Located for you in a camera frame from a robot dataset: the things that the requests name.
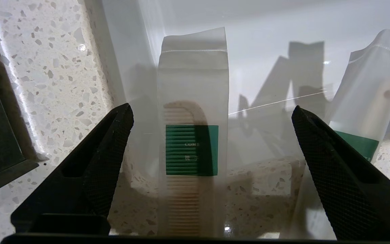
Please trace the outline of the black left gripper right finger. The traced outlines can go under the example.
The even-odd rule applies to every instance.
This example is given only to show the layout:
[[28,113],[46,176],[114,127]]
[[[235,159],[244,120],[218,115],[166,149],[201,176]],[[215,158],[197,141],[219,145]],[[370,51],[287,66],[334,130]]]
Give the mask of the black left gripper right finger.
[[292,124],[339,241],[390,241],[390,179],[314,113],[296,106]]

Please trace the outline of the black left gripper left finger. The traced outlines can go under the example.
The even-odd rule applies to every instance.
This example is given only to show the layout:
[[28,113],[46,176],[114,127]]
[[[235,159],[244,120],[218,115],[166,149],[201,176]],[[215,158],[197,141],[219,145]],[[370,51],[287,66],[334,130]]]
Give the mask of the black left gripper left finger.
[[107,217],[133,125],[128,103],[110,110],[12,213],[15,231],[28,232],[42,214]]

